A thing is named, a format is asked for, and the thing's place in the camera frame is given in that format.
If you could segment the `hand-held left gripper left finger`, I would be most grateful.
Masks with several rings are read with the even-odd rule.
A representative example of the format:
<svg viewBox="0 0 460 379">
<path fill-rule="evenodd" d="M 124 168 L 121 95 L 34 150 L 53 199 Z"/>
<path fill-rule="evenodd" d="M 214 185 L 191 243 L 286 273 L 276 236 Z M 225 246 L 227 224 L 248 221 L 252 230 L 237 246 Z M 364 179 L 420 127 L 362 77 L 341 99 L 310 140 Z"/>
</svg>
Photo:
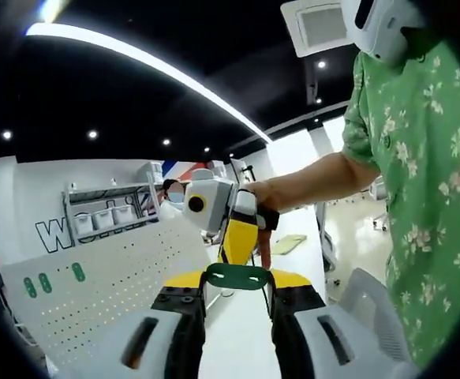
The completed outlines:
<svg viewBox="0 0 460 379">
<path fill-rule="evenodd" d="M 92 357 L 61 378 L 196 378 L 205 342 L 205 272 L 175 276 L 147 310 L 127 313 Z"/>
</svg>

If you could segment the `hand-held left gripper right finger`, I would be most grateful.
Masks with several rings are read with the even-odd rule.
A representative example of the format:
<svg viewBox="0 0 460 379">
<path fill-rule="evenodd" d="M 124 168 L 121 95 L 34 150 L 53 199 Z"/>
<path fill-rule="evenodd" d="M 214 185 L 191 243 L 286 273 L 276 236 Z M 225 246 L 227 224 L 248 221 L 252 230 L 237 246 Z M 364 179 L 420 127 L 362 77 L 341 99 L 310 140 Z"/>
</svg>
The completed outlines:
<svg viewBox="0 0 460 379">
<path fill-rule="evenodd" d="M 271 338 L 283 378 L 413 378 L 382 340 L 341 306 L 324 302 L 305 277 L 270 271 Z"/>
</svg>

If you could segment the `person's right hand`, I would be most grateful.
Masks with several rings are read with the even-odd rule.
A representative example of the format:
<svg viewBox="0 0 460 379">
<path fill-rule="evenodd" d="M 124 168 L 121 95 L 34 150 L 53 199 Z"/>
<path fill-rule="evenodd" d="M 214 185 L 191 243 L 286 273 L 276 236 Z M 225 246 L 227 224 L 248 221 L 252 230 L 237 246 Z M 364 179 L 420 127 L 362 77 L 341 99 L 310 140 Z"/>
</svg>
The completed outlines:
<svg viewBox="0 0 460 379">
<path fill-rule="evenodd" d="M 279 179 L 271 178 L 262 182 L 249 183 L 247 190 L 254 193 L 258 205 L 263 205 L 278 211 L 281 205 Z M 261 265 L 265 269 L 271 267 L 271 232 L 259 229 L 257 235 L 257 251 L 260 254 Z"/>
</svg>

